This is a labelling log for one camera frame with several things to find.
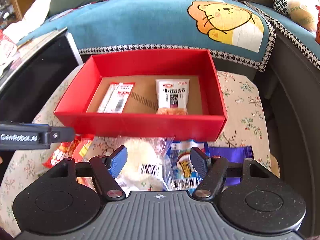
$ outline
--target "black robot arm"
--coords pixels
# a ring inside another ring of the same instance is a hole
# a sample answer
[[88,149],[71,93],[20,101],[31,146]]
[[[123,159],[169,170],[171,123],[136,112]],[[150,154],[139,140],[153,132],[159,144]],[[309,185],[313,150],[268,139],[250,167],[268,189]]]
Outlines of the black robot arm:
[[0,122],[0,151],[49,149],[51,143],[69,142],[74,137],[71,127]]

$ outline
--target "purple snack bag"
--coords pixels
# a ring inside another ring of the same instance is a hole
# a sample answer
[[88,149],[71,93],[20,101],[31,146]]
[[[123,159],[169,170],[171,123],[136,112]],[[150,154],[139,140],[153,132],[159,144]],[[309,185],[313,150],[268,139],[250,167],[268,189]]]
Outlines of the purple snack bag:
[[[227,158],[232,163],[243,163],[245,158],[253,159],[251,146],[229,148],[229,147],[209,147],[209,156],[220,155]],[[225,185],[231,186],[240,183],[240,178],[227,178]]]

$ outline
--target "red box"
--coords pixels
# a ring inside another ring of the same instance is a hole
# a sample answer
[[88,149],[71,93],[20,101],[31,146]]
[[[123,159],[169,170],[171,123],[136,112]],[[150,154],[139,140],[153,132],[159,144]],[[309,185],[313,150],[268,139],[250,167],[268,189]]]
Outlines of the red box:
[[[203,115],[86,113],[103,77],[133,75],[199,76]],[[227,120],[212,57],[203,49],[150,49],[92,56],[68,87],[54,114],[80,134],[175,136],[175,140],[197,141],[215,141]]]

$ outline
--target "cartoon lion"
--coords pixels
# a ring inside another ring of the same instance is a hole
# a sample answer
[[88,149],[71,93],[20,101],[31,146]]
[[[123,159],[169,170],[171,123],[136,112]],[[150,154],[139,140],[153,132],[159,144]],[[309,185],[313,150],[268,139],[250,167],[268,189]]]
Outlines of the cartoon lion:
[[234,4],[193,1],[188,14],[210,39],[259,52],[263,23],[252,11]]

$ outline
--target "snack package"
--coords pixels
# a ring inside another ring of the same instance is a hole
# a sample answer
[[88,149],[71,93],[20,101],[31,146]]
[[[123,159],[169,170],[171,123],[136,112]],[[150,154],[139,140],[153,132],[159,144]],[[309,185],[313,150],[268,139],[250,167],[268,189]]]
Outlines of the snack package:
[[314,34],[316,34],[318,22],[316,5],[319,5],[319,0],[287,0],[291,19]]
[[110,84],[110,86],[109,86],[109,88],[108,88],[108,91],[107,91],[107,93],[105,94],[105,96],[104,96],[104,98],[103,98],[103,100],[102,100],[102,102],[101,102],[101,104],[100,104],[100,106],[99,106],[99,108],[98,108],[97,113],[104,113],[104,110],[105,110],[106,107],[107,107],[107,104],[108,104],[108,102],[109,102],[109,100],[110,100],[110,98],[111,98],[111,95],[112,95],[113,91],[116,90],[116,88],[117,88],[118,85],[119,85],[119,83],[114,83],[114,82],[112,82],[112,83]]
[[77,134],[75,136],[75,139],[72,142],[61,143],[60,146],[49,157],[49,159],[45,163],[42,163],[42,165],[44,167],[50,169],[54,165],[56,165],[57,163],[62,161],[64,158],[73,157],[73,156],[75,156],[77,158],[77,160],[80,160],[80,159],[82,160],[82,157],[78,157],[78,156],[76,156],[76,154],[73,155],[74,150],[82,141],[88,143],[89,140],[91,140],[91,141],[93,140],[93,135],[79,135],[79,134]]
[[[253,159],[253,151],[251,146],[238,148],[229,147],[209,147],[209,156],[220,155],[225,157],[231,163],[243,163],[245,158]],[[226,178],[225,186],[231,186],[240,183],[240,178]]]
[[133,86],[134,83],[119,83],[116,89],[112,92],[104,113],[121,114]]
[[76,146],[72,153],[72,157],[75,159],[76,163],[84,161],[85,155],[93,141],[93,138],[93,134],[85,134],[81,136],[80,143]]
[[131,190],[162,191],[168,190],[164,175],[170,173],[169,158],[166,155],[173,138],[133,138],[119,137],[117,147],[124,145],[128,150],[128,159],[116,178]]
[[9,57],[17,52],[17,46],[0,30],[0,65],[4,64]]
[[189,79],[157,79],[156,92],[157,114],[188,114]]
[[201,178],[190,161],[190,149],[192,147],[198,147],[207,155],[209,154],[206,142],[188,140],[171,144],[167,152],[172,169],[172,172],[167,176],[169,190],[189,190],[192,194],[199,185]]

